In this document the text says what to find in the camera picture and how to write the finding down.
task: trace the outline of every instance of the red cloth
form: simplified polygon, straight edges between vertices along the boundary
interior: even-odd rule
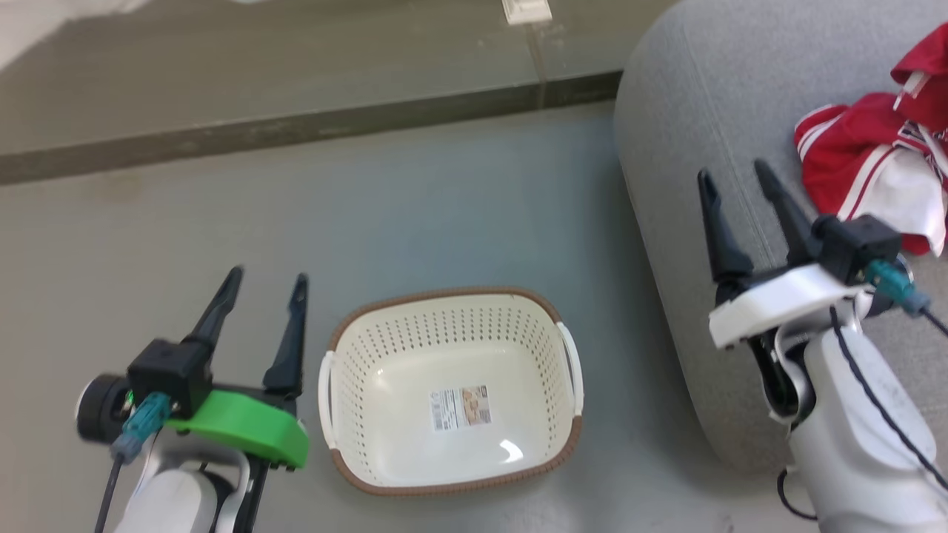
[[[892,109],[895,100],[873,93],[804,117],[793,136],[803,186],[820,212],[841,220],[873,214],[903,234],[908,251],[940,254],[948,197],[936,151],[948,151],[948,138],[930,146]]]
[[[902,85],[896,111],[930,131],[948,129],[948,24],[912,48],[892,79]]]
[[[892,78],[902,84],[898,96],[822,107],[796,125],[803,185],[820,212],[873,214],[903,234],[905,249],[939,255],[948,233],[948,24],[905,55]]]

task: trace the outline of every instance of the fabric upholstery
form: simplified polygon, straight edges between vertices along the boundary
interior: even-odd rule
[[[755,265],[783,264],[786,244],[752,161],[768,160],[815,214],[800,185],[793,126],[822,105],[894,91],[889,70],[945,20],[944,0],[686,0],[632,53],[615,112],[629,196],[695,410],[715,451],[738,469],[786,464],[786,430],[767,417],[750,352],[719,352],[707,333],[714,287],[695,176],[710,169]],[[914,268],[948,318],[948,266],[922,258]],[[948,340],[899,312],[865,326],[948,465]]]

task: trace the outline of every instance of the gray floor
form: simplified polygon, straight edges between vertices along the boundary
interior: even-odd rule
[[[553,0],[511,27],[501,0],[153,0],[0,74],[0,155],[616,71],[673,2]]]
[[[184,335],[238,263],[215,376],[259,382],[294,275],[309,272],[310,428],[316,363],[341,318],[423,289],[539,291],[573,331],[586,380],[579,447],[551,474],[381,499],[342,479],[316,431],[305,470],[271,475],[259,531],[815,531],[783,510],[773,479],[724,470],[702,438],[608,105],[6,187],[0,249],[3,531],[91,528],[109,460],[74,433],[77,394],[151,338]],[[136,475],[122,475],[116,509]]]

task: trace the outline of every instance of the label sticker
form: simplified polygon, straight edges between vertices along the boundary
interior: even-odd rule
[[[490,424],[486,385],[435,391],[428,396],[431,425],[436,432]]]

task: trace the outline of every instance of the white basket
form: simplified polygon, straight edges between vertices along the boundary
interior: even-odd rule
[[[326,444],[346,479],[372,494],[470,490],[549,471],[573,452],[582,410],[573,338],[548,302],[522,289],[370,305],[339,326],[319,369]]]

